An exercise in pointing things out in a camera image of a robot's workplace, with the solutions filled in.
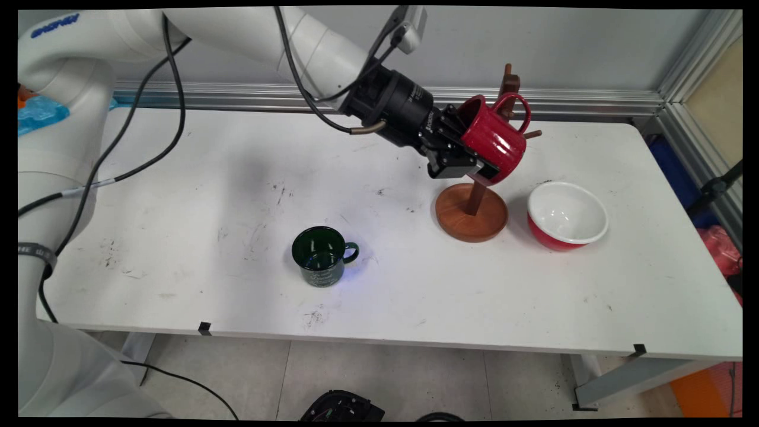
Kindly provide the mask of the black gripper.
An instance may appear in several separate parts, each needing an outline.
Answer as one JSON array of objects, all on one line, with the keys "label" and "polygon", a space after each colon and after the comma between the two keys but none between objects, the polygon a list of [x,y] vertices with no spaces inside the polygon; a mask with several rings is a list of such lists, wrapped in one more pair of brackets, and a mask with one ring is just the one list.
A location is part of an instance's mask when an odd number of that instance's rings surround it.
[{"label": "black gripper", "polygon": [[500,182],[501,168],[482,154],[462,146],[468,125],[449,104],[434,105],[433,95],[398,71],[375,65],[345,98],[345,113],[364,127],[384,122],[377,135],[399,148],[413,148],[428,159],[432,179],[466,176],[479,182]]}]

